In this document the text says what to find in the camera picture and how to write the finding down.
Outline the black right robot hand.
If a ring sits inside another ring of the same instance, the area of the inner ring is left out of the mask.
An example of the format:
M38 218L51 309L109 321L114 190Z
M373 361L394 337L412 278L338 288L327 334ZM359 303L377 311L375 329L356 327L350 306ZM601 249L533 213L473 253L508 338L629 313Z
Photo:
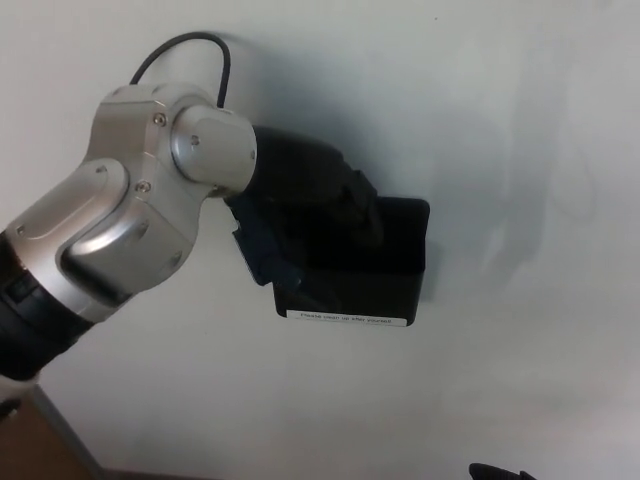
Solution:
M472 463L468 468L472 480L536 480L525 471L512 472L483 463Z

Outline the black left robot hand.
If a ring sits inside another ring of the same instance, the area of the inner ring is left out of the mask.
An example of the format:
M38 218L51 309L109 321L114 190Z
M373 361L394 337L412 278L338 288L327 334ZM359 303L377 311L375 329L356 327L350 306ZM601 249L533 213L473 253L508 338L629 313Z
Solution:
M256 168L249 186L225 201L237 222L239 250L258 285L329 303L329 287L310 272L311 245L337 237L359 247L380 246L377 191L328 143L264 126L255 134Z

